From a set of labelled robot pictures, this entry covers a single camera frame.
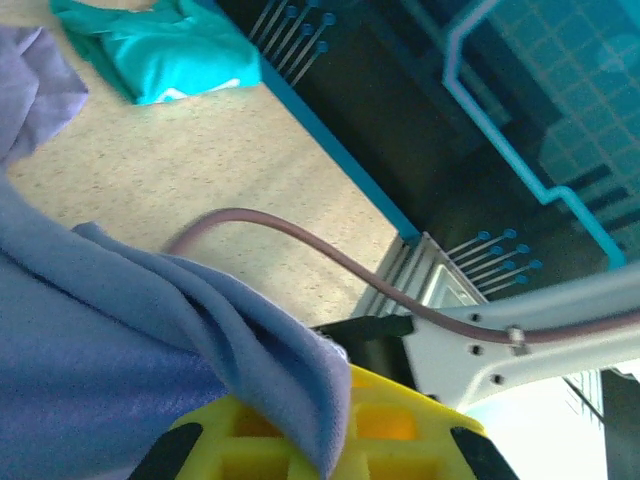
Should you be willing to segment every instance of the blue cap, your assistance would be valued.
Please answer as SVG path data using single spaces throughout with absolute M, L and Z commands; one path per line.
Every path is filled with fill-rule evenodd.
M 313 25 L 311 25 L 310 23 L 303 23 L 302 26 L 300 27 L 300 34 L 304 35 L 305 37 L 308 37 L 312 33 L 313 33 Z
M 316 43 L 316 52 L 317 53 L 327 53 L 329 51 L 329 44 L 324 40 L 320 40 Z
M 322 15 L 322 23 L 327 27 L 330 27 L 331 25 L 335 25 L 336 16 L 331 12 L 327 12 L 324 15 Z

